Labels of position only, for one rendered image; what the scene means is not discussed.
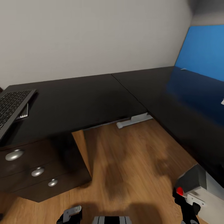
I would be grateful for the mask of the notebook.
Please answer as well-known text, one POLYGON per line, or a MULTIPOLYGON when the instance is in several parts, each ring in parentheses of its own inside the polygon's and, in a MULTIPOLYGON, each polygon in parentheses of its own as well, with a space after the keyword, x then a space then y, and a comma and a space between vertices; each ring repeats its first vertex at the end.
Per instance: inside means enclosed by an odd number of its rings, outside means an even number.
POLYGON ((20 115, 17 117, 17 119, 23 118, 28 116, 28 104, 25 105, 25 108, 21 111, 20 115))

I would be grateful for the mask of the desktop computer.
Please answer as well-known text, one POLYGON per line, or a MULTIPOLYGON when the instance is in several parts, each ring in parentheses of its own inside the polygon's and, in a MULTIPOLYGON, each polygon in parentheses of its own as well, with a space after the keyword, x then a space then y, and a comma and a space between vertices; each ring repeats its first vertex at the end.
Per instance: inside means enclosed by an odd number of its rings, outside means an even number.
POLYGON ((184 198, 190 194, 206 202, 198 217, 208 224, 224 224, 224 189, 201 167, 194 165, 176 182, 176 192, 184 198))

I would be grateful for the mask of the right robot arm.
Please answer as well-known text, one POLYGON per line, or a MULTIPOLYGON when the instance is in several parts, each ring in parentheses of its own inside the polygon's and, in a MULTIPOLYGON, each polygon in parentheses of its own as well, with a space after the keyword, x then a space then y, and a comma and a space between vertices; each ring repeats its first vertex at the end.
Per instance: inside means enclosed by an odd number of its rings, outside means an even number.
POLYGON ((198 216, 200 206, 207 207, 206 202, 190 194, 186 194, 187 198, 184 198, 177 194, 176 188, 174 188, 172 196, 175 198, 175 203, 181 206, 183 213, 181 224, 199 224, 196 216, 198 216))

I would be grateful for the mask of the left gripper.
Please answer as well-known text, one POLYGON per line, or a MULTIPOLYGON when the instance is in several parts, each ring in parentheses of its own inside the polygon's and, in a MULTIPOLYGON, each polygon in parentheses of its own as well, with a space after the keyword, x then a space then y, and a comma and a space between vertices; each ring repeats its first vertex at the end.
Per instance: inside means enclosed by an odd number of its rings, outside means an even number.
POLYGON ((71 215, 71 218, 68 222, 63 223, 63 215, 59 218, 57 221, 57 224, 80 224, 80 221, 82 220, 82 209, 79 213, 76 213, 74 215, 71 215))

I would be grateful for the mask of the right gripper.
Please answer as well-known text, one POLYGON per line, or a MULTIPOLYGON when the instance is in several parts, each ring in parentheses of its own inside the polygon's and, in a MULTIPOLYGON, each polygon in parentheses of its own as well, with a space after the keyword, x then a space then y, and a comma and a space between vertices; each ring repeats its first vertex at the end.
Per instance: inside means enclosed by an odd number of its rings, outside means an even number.
POLYGON ((181 206, 181 210, 189 209, 194 212, 195 216, 198 216, 198 212, 200 211, 200 206, 193 202, 193 205, 186 203, 186 200, 181 195, 177 194, 176 188, 173 190, 172 196, 175 198, 175 203, 181 206))

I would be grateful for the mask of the keyboard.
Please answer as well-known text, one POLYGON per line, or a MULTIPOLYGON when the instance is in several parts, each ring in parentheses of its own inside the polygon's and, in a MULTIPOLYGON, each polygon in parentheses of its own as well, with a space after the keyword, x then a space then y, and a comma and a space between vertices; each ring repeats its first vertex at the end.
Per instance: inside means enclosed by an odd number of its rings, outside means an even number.
POLYGON ((36 91, 8 92, 0 98, 0 141, 36 91))

